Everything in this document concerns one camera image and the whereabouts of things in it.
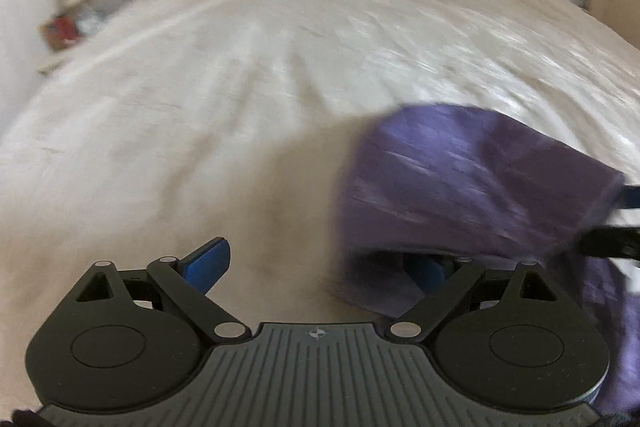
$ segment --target ribbed surface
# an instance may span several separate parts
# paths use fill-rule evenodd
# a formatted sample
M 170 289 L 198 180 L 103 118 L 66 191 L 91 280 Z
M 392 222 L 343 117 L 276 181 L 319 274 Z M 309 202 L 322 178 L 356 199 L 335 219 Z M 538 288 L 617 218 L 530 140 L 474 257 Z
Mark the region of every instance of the ribbed surface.
M 194 381 L 146 410 L 43 416 L 58 427 L 583 427 L 597 418 L 586 405 L 540 416 L 478 405 L 419 347 L 387 343 L 371 325 L 265 325 L 251 342 L 216 348 Z

